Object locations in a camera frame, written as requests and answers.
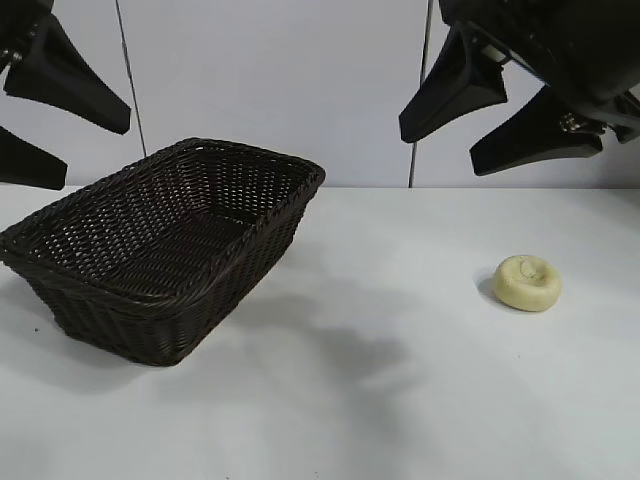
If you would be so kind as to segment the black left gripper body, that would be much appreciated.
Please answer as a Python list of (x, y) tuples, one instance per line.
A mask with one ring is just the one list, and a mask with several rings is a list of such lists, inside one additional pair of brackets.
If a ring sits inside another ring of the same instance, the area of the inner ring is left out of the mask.
[(1, 0), (2, 63), (22, 59), (36, 36), (38, 23), (52, 8), (52, 0)]

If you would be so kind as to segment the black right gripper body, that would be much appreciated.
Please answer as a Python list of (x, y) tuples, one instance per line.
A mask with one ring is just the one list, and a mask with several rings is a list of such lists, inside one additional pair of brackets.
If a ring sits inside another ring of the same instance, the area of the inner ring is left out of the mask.
[(577, 115), (639, 136), (636, 1), (442, 1), (443, 21), (465, 26), (544, 82)]

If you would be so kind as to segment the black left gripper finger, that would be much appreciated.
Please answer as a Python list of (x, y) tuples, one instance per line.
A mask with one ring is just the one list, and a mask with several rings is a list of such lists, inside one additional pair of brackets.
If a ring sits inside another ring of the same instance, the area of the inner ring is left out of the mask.
[(1, 128), (1, 182), (50, 190), (66, 184), (67, 164)]
[(73, 113), (117, 134), (127, 133), (131, 108), (87, 64), (57, 17), (46, 15), (33, 33), (22, 59), (9, 69), (5, 93)]

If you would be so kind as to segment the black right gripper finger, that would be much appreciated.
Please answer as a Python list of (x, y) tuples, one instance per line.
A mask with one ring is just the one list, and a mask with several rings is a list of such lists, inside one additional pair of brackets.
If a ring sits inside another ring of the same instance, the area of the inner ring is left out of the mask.
[(399, 115), (401, 140), (418, 142), (449, 122), (507, 101), (503, 66), (483, 52), (486, 43), (456, 22), (431, 71)]
[(589, 158), (603, 149), (603, 126), (582, 120), (552, 92), (537, 93), (471, 149), (474, 173), (485, 176), (545, 160)]

